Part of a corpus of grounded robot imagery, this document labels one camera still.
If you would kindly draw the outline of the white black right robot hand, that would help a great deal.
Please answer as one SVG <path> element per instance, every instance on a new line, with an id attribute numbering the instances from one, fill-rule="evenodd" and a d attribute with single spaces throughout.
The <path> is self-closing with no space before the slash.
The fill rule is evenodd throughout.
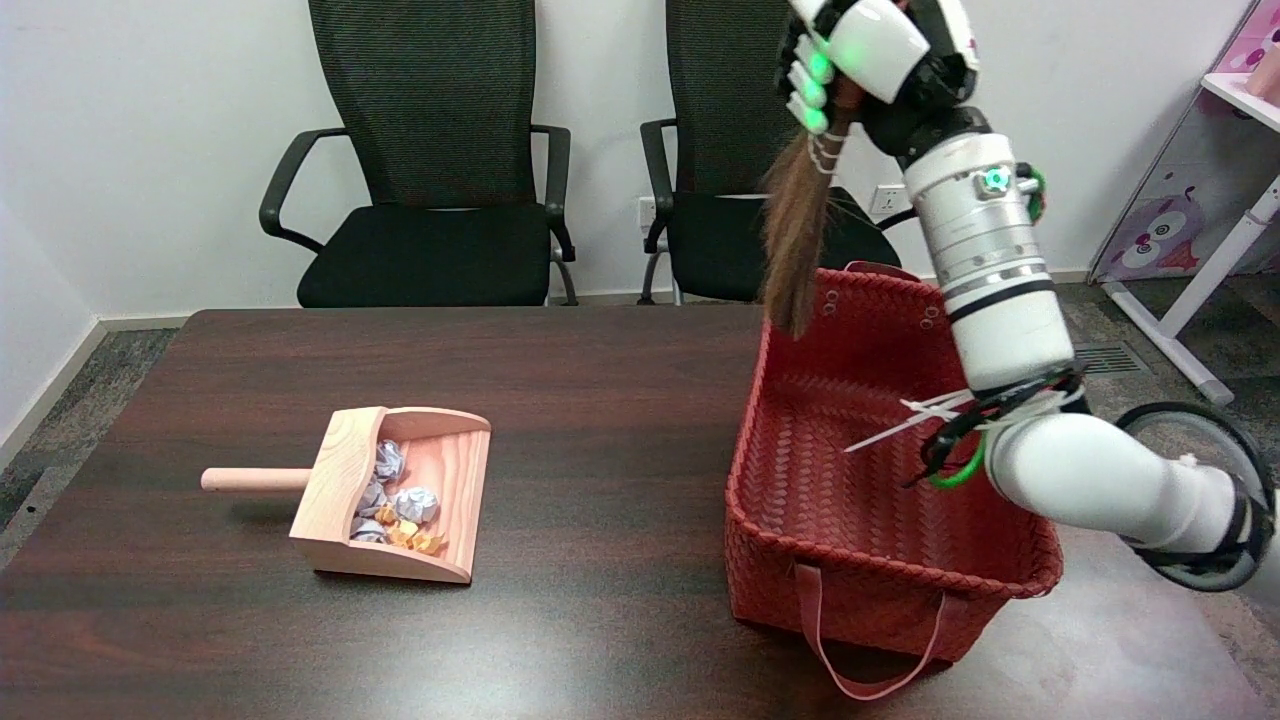
<path id="1" fill-rule="evenodd" d="M 979 70 L 960 1 L 791 1 L 776 83 L 812 138 L 860 124 L 908 168 L 945 141 L 991 133 L 969 105 Z"/>

